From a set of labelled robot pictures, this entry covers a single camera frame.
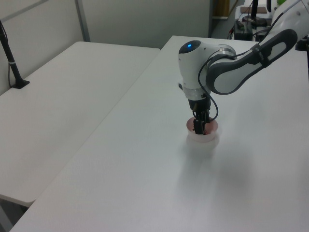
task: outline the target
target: white table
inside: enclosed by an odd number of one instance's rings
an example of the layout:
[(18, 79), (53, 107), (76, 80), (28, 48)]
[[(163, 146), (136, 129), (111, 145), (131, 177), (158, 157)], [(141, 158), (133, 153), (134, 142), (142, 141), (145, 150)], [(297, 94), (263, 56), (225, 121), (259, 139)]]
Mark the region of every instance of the white table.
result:
[(30, 206), (158, 52), (78, 42), (0, 96), (0, 198)]
[[(307, 231), (306, 53), (213, 94), (221, 132), (200, 144), (177, 87), (177, 53), (192, 39), (169, 40), (12, 232)], [(239, 53), (254, 44), (201, 40)]]

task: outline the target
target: cable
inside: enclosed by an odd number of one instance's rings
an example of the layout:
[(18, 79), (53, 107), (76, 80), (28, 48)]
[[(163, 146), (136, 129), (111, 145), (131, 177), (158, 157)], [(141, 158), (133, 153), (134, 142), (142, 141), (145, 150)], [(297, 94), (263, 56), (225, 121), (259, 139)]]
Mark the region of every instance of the cable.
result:
[(218, 114), (219, 114), (219, 109), (218, 109), (217, 103), (214, 101), (214, 99), (212, 98), (212, 96), (211, 96), (211, 95), (207, 92), (207, 90), (203, 87), (203, 85), (202, 85), (202, 83), (201, 83), (201, 80), (200, 80), (200, 75), (201, 75), (201, 72), (202, 72), (203, 68), (204, 68), (204, 67), (207, 65), (207, 63), (211, 60), (211, 58), (212, 58), (211, 56), (212, 56), (213, 54), (215, 54), (216, 52), (219, 52), (219, 51), (220, 51), (220, 49), (219, 49), (218, 51), (215, 51), (214, 53), (212, 53), (212, 54), (209, 56), (209, 58), (207, 59), (207, 61), (202, 65), (201, 69), (200, 69), (199, 72), (198, 72), (198, 76), (197, 76), (197, 81), (198, 81), (199, 85), (200, 85), (201, 88), (204, 90), (205, 94), (208, 95), (208, 97), (211, 99), (211, 101), (213, 102), (214, 106), (216, 107), (216, 111), (217, 111), (216, 116), (215, 116), (213, 119), (211, 119), (210, 122), (214, 121), (214, 120), (217, 118), (217, 116), (218, 116)]
[(283, 13), (281, 13), (275, 20), (275, 22), (270, 26), (269, 31), (266, 32), (266, 35), (264, 36), (264, 38), (266, 38), (266, 36), (269, 34), (269, 32), (271, 31), (271, 29), (274, 27), (274, 25), (276, 24), (276, 22), (280, 19), (280, 17), (283, 15)]
[(257, 34), (259, 34), (259, 33), (267, 32), (267, 31), (269, 31), (269, 29), (260, 30), (260, 31), (258, 31), (258, 32), (256, 32), (256, 33), (254, 33), (253, 36), (254, 36), (254, 35), (257, 35)]
[(12, 86), (11, 86), (11, 81), (10, 81), (10, 64), (8, 64), (8, 65), (9, 65), (9, 71), (8, 71), (8, 73), (9, 73), (9, 75), (8, 75), (9, 86), (10, 86), (10, 88), (12, 88)]
[[(250, 11), (250, 7), (252, 6), (253, 4), (253, 1), (251, 2), (251, 4), (247, 7), (247, 9), (245, 11), (248, 10), (248, 14), (249, 14), (249, 11)], [(239, 21), (240, 17), (243, 15), (244, 13), (241, 13), (240, 16), (238, 17), (237, 21)]]

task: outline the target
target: white bowl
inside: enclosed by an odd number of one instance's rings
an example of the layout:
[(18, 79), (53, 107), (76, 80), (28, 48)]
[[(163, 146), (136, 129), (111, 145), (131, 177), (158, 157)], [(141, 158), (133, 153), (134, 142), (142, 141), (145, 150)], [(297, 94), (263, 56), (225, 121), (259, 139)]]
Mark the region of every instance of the white bowl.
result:
[(205, 124), (205, 131), (207, 134), (202, 135), (202, 134), (195, 134), (195, 131), (193, 130), (194, 124), (193, 120), (195, 118), (192, 117), (187, 121), (187, 129), (188, 129), (188, 134), (189, 137), (197, 142), (200, 143), (206, 143), (214, 139), (216, 132), (218, 130), (218, 123), (216, 120), (211, 121), (210, 123)]

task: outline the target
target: wall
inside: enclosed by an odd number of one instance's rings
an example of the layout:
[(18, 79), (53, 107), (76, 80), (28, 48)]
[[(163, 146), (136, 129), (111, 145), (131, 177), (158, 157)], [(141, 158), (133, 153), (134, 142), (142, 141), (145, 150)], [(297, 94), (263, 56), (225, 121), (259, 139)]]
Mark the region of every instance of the wall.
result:
[(172, 35), (208, 37), (211, 29), (212, 0), (79, 2), (92, 42), (162, 48)]
[[(3, 26), (23, 78), (83, 40), (74, 0), (48, 0), (3, 22)], [(0, 95), (9, 89), (7, 75), (8, 62), (1, 46)]]

